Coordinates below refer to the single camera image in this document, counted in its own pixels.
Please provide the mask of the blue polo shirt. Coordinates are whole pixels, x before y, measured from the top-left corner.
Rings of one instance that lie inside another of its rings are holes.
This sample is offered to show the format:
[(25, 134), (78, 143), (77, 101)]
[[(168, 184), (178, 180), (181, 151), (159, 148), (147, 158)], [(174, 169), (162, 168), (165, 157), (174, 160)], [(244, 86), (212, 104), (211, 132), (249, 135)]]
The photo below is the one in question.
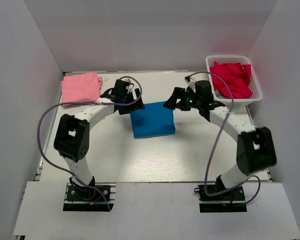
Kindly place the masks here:
[(174, 112), (163, 105), (164, 102), (147, 103), (144, 109), (129, 114), (134, 138), (152, 138), (176, 133)]

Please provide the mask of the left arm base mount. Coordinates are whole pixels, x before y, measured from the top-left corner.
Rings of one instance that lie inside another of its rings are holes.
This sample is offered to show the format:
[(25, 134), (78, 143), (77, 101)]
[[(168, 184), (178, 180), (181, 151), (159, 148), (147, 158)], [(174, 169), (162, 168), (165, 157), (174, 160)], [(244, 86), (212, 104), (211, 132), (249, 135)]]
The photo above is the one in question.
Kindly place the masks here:
[(64, 212), (110, 212), (114, 206), (116, 198), (115, 183), (95, 184), (104, 195), (107, 203), (102, 195), (95, 189), (82, 191), (80, 188), (67, 183), (63, 201)]

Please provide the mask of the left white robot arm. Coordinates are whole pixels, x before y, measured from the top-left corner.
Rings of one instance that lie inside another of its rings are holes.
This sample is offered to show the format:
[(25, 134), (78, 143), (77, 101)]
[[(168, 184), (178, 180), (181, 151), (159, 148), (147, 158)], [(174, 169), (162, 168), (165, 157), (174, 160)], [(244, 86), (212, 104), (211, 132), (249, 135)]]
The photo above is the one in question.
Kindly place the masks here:
[(86, 159), (90, 147), (90, 131), (115, 112), (124, 115), (144, 109), (142, 90), (137, 88), (134, 92), (105, 93), (86, 109), (74, 115), (61, 116), (53, 146), (67, 163), (72, 184), (80, 187), (95, 185), (95, 178)]

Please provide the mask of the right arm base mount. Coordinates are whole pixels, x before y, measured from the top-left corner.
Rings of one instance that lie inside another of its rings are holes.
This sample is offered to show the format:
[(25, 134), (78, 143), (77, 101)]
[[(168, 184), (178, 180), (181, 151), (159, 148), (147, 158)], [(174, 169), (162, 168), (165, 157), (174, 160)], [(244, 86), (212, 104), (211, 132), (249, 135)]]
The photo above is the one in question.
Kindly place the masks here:
[(198, 194), (200, 213), (247, 212), (246, 197), (242, 186), (217, 196), (207, 196), (204, 192), (203, 184), (195, 187), (193, 191), (195, 194)]

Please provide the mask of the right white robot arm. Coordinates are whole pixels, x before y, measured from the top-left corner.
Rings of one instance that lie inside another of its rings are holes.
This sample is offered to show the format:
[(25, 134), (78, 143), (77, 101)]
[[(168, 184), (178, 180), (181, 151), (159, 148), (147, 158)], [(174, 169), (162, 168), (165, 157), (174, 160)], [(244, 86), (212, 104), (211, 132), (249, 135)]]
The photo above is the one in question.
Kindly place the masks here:
[(237, 188), (253, 174), (277, 164), (272, 133), (267, 127), (255, 127), (241, 121), (225, 104), (214, 100), (207, 90), (175, 87), (163, 107), (181, 111), (198, 110), (208, 122), (218, 126), (236, 142), (236, 163), (215, 182), (218, 191)]

